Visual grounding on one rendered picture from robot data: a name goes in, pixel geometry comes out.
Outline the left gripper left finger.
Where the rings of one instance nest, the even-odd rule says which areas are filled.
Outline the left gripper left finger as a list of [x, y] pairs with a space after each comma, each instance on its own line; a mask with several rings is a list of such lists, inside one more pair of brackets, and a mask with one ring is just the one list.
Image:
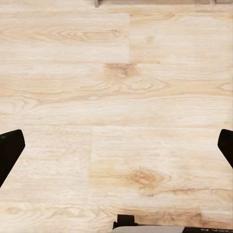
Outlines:
[[25, 148], [20, 129], [0, 134], [0, 187]]

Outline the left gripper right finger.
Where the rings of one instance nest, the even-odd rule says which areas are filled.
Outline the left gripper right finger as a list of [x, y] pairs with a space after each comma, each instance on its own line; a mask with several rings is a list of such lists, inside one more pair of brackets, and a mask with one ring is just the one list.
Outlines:
[[217, 146], [233, 168], [233, 131], [222, 129]]

